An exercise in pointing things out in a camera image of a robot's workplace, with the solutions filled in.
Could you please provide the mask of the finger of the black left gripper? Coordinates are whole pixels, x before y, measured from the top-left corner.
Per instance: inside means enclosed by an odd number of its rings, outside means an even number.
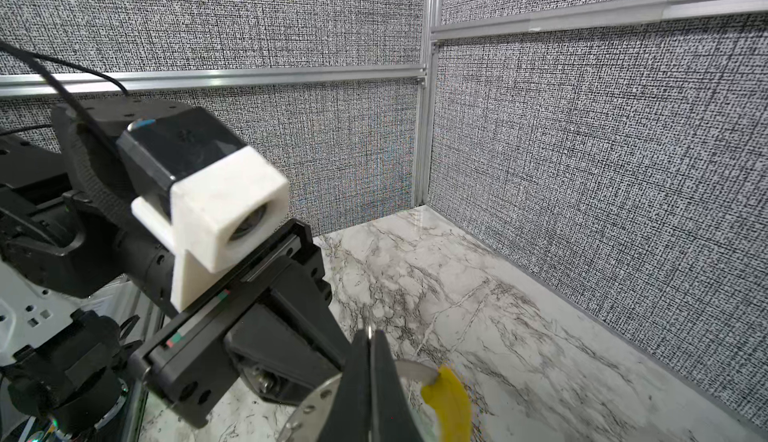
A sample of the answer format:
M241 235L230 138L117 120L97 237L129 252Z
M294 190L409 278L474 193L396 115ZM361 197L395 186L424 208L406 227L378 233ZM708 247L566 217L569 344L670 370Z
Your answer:
M270 308L253 305L227 332L224 346L244 383L262 400L298 406L340 373Z
M332 290L318 267L280 261L268 305L336 369L345 365L350 342L330 310Z

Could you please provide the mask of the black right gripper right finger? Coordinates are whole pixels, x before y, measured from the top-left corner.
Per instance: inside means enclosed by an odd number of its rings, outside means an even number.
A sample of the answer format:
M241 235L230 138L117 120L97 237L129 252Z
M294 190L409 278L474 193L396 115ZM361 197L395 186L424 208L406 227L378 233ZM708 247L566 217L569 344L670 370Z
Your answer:
M371 437L382 442L421 442L386 335L370 338Z

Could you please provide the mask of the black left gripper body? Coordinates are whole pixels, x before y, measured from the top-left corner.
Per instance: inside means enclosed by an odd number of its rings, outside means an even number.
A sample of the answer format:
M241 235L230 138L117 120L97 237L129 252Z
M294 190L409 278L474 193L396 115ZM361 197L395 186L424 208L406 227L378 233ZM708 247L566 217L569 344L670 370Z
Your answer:
M310 225L289 220L130 356L131 375L190 426L205 427L216 404L243 380L224 337L255 304L277 314L268 296L280 261L318 267L324 279Z

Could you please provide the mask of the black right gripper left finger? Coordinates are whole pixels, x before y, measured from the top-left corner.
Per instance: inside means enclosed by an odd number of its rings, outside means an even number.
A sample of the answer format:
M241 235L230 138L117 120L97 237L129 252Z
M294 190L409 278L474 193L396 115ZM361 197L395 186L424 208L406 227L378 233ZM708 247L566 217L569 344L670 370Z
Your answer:
M371 426L370 336L357 331L318 441L368 441Z

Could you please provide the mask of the yellow capped key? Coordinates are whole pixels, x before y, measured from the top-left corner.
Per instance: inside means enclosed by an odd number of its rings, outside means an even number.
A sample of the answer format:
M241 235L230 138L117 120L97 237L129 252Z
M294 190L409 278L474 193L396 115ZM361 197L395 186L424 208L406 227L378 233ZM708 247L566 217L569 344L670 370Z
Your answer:
M438 376L421 388L424 402L435 412L442 442L469 442L472 434L472 409L464 385L446 365Z

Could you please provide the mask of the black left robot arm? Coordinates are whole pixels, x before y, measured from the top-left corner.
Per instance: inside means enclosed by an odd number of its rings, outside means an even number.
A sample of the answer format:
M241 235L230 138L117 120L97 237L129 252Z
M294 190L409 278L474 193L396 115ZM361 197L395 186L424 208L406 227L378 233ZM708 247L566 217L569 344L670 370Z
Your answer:
M201 428L242 380L295 406L344 367L320 248L287 178L214 114L60 96L60 150L1 136L1 381L42 441L123 441L150 391Z

